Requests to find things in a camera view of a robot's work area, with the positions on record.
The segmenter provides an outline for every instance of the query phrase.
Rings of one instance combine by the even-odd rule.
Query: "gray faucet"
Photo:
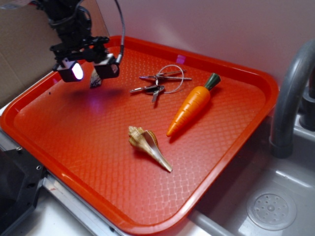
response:
[[[294,57],[281,85],[271,125],[271,153],[278,158],[293,152],[293,129],[301,105],[300,124],[315,131],[315,39],[305,43]]]

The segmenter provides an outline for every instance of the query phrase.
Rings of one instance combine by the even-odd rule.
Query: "sink drain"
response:
[[[293,223],[296,217],[294,200],[278,189],[260,189],[247,201],[250,219],[266,230],[282,230]]]

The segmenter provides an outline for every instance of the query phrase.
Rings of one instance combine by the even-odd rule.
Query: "cardboard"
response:
[[[0,5],[8,2],[0,0]],[[93,35],[107,36],[96,2],[89,2]],[[58,43],[44,11],[32,5],[0,9],[0,108],[52,70],[55,56],[49,48]]]

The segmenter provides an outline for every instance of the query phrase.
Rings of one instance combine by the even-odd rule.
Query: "sink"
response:
[[[293,154],[277,159],[269,151],[270,123],[260,125],[195,207],[226,230],[222,235],[314,235],[315,133],[295,126]]]

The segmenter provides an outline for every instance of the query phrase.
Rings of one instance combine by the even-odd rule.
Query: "orange tray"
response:
[[[119,37],[106,46],[115,55]],[[156,103],[129,90],[150,85],[139,76],[154,75],[168,64],[186,69],[177,93]],[[231,161],[276,102],[278,86],[266,73],[197,54],[126,38],[118,78],[90,89],[85,78],[64,83],[51,73],[13,101],[1,127],[56,177],[122,231],[153,234],[185,217]],[[166,131],[188,93],[212,72],[221,82],[209,106],[177,136]],[[166,90],[179,82],[165,82]],[[152,130],[169,173],[128,142],[128,127]]]

